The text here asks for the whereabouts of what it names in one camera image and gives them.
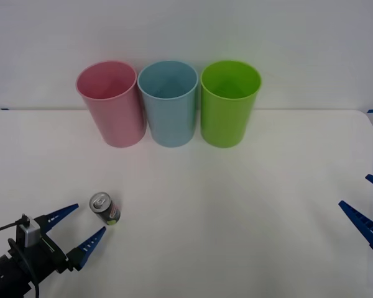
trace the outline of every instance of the green cup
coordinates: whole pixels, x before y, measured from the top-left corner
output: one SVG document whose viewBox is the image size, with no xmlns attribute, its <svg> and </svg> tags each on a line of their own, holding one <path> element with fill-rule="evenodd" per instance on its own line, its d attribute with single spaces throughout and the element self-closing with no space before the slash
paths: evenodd
<svg viewBox="0 0 373 298">
<path fill-rule="evenodd" d="M 247 63 L 223 60 L 201 74 L 201 135 L 216 147 L 232 147 L 244 136 L 261 86 L 257 70 Z"/>
</svg>

